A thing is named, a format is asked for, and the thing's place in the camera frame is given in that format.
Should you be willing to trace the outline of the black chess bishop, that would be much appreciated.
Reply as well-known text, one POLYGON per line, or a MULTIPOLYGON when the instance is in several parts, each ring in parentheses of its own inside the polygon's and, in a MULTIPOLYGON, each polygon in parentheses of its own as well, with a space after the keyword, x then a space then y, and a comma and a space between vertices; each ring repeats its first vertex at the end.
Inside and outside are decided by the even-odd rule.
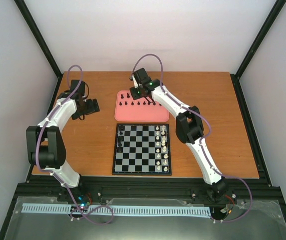
POLYGON ((120 141, 120 142, 122 142, 122 141, 123 141, 123 139, 124 139, 124 137, 123 137, 123 136, 119 136, 119 137, 118 137, 118 141, 120 141))

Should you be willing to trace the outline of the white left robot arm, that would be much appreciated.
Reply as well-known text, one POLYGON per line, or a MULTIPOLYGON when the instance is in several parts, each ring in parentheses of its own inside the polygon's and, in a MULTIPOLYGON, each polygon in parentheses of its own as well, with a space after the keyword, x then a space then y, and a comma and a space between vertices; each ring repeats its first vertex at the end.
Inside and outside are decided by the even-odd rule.
POLYGON ((78 202, 86 197, 87 189, 80 184, 81 175, 67 162, 62 131, 69 119, 82 121, 86 115, 99 111, 98 101, 89 98, 88 84, 72 80, 45 119, 26 130, 29 163, 54 176, 61 186, 70 188, 70 197, 78 202))

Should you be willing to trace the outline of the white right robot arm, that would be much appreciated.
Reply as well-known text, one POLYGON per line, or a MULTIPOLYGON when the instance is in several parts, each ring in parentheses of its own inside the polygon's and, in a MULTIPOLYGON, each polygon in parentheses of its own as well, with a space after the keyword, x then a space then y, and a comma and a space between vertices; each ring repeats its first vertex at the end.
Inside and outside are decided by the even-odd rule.
POLYGON ((134 100, 145 98, 149 103, 160 103, 172 114, 177 138, 191 150, 201 169, 206 185, 204 193, 212 203, 221 200, 228 186, 207 148, 199 109, 184 104, 160 80, 152 80, 144 68, 134 70, 130 80, 134 84, 130 88, 134 100))

